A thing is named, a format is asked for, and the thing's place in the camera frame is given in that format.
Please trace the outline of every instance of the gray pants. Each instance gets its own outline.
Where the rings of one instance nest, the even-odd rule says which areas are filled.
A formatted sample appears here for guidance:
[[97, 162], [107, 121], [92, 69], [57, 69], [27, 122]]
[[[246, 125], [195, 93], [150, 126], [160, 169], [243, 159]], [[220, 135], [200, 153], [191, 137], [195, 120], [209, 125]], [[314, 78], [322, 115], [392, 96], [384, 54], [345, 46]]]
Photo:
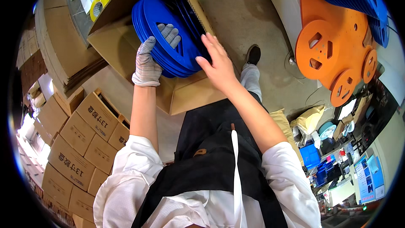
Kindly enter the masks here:
[[240, 83], [246, 90], [254, 92], [262, 101], [262, 90], [259, 85], [260, 72], [256, 65], [246, 63], [242, 68]]

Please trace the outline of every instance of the orange plastic reel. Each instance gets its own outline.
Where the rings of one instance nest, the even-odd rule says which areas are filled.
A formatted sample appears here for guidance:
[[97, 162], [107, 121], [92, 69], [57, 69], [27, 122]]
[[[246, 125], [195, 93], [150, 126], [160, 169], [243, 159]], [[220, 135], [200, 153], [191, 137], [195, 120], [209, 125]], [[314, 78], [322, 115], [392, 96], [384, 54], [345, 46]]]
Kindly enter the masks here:
[[331, 104], [334, 107], [343, 105], [352, 95], [356, 82], [353, 80], [356, 72], [353, 69], [345, 70], [335, 81], [331, 93]]
[[306, 78], [321, 79], [337, 62], [339, 36], [329, 22], [311, 21], [298, 35], [295, 55], [298, 68]]
[[377, 68], [377, 51], [372, 49], [364, 59], [362, 78], [364, 83], [368, 83], [374, 76], [375, 69]]

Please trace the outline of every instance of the white long-sleeve shirt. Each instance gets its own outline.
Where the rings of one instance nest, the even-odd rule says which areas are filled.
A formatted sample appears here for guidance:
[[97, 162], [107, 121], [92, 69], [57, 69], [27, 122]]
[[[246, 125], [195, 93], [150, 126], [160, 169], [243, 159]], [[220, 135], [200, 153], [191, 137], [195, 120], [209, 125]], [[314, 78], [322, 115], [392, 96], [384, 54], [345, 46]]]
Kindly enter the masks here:
[[[274, 191], [288, 227], [320, 227], [320, 212], [309, 180], [291, 145], [281, 142], [262, 156], [266, 179]], [[151, 142], [129, 136], [115, 156], [112, 175], [101, 185], [93, 205], [100, 227], [131, 227], [136, 213], [163, 163]], [[242, 227], [264, 227], [259, 202], [242, 195]], [[143, 227], [234, 227], [234, 195], [200, 190], [164, 197]]]

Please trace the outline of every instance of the clear tape roll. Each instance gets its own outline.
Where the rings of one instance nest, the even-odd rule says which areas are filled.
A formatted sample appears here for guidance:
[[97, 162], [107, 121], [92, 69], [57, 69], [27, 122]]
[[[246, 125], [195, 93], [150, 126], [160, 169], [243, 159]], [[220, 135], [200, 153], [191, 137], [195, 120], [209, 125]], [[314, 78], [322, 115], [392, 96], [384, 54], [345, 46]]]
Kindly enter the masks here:
[[110, 0], [94, 0], [90, 7], [90, 18], [92, 21], [96, 21], [97, 16], [101, 13], [101, 10]]

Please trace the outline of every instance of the gray work glove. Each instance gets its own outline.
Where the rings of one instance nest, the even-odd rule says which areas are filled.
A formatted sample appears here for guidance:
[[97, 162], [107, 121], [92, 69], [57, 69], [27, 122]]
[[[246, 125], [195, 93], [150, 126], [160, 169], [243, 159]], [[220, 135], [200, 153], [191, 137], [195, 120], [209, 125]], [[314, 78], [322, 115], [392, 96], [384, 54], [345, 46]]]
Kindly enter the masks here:
[[[159, 31], [162, 36], [170, 44], [172, 48], [175, 48], [181, 37], [178, 36], [179, 30], [174, 28], [172, 24], [159, 24]], [[151, 56], [151, 51], [155, 46], [156, 38], [149, 36], [149, 38], [139, 46], [136, 53], [136, 70], [132, 74], [132, 82], [140, 87], [156, 87], [160, 85], [159, 78], [162, 74], [162, 67], [155, 63]]]

